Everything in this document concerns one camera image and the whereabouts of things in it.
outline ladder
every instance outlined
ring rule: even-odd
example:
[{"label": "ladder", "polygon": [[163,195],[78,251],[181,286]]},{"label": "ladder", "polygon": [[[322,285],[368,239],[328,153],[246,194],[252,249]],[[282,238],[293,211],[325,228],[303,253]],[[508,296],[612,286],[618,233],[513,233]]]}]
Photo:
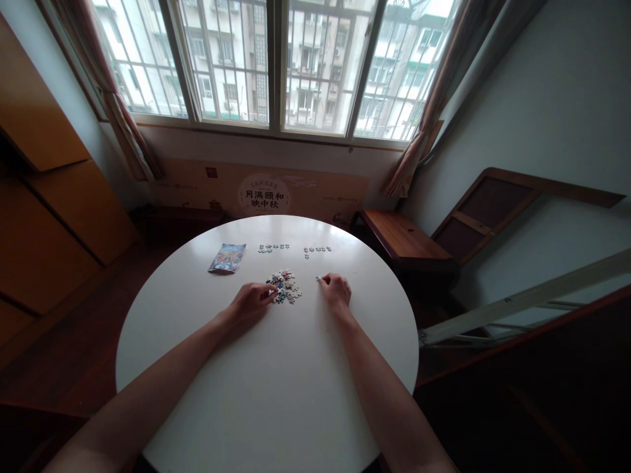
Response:
[{"label": "ladder", "polygon": [[[521,326],[499,323],[496,322],[497,320],[532,307],[556,309],[562,313],[573,311],[584,304],[564,301],[560,298],[625,273],[631,273],[631,248],[425,330],[421,329],[419,330],[419,346],[421,348],[454,348],[454,346],[436,345],[445,340],[453,340],[468,342],[473,347],[485,348],[498,342],[504,342],[548,321]],[[489,337],[464,335],[470,330],[487,325],[509,329],[509,332]],[[467,345],[460,344],[457,347],[466,348]]]}]

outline hand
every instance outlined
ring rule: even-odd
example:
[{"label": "hand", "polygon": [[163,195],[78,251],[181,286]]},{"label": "hand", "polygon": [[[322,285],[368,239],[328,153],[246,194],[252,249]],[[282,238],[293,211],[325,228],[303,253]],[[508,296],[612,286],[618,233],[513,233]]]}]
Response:
[{"label": "hand", "polygon": [[320,287],[322,287],[324,300],[334,315],[340,315],[340,312],[345,309],[348,310],[351,291],[345,277],[341,277],[337,273],[329,273],[319,279],[318,282]]},{"label": "hand", "polygon": [[234,321],[241,321],[262,315],[266,307],[274,301],[278,288],[262,282],[248,282],[242,285],[235,299],[226,311]]}]

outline poster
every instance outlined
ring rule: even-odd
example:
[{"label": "poster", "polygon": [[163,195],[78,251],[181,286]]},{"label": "poster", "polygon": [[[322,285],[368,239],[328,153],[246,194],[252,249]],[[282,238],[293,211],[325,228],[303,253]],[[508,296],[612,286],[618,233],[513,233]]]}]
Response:
[{"label": "poster", "polygon": [[197,160],[160,160],[157,206],[223,209],[234,218],[299,215],[342,228],[362,208],[369,178]]}]

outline brown curtain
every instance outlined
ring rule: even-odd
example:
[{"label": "brown curtain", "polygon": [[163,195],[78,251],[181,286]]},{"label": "brown curtain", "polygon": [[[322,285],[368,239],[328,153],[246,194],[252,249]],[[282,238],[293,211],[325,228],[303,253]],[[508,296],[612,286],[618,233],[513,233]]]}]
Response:
[{"label": "brown curtain", "polygon": [[105,115],[114,129],[131,173],[137,181],[156,181],[164,176],[123,98],[116,89],[101,44],[90,0],[51,0],[75,52],[87,73],[97,84]]},{"label": "brown curtain", "polygon": [[381,192],[387,196],[408,196],[414,171],[426,150],[440,113],[456,91],[505,0],[463,0],[454,19],[449,43],[423,107],[416,134],[403,151]]}]

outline white wall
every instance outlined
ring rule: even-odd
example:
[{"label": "white wall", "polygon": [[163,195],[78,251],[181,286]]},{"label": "white wall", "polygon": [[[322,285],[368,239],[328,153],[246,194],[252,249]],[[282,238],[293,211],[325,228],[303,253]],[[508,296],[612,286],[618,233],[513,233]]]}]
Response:
[{"label": "white wall", "polygon": [[[631,194],[631,3],[549,0],[478,93],[404,212],[431,235],[489,166]],[[469,309],[631,246],[631,198],[546,198],[463,268]]]},{"label": "white wall", "polygon": [[59,103],[92,159],[130,210],[147,202],[105,137],[35,0],[0,0],[0,12]]},{"label": "white wall", "polygon": [[368,176],[370,183],[363,202],[364,207],[390,210],[398,200],[383,196],[379,189],[391,167],[399,159],[399,151],[353,148],[349,152],[347,146],[315,145],[157,127],[141,127],[141,132],[161,158]]}]

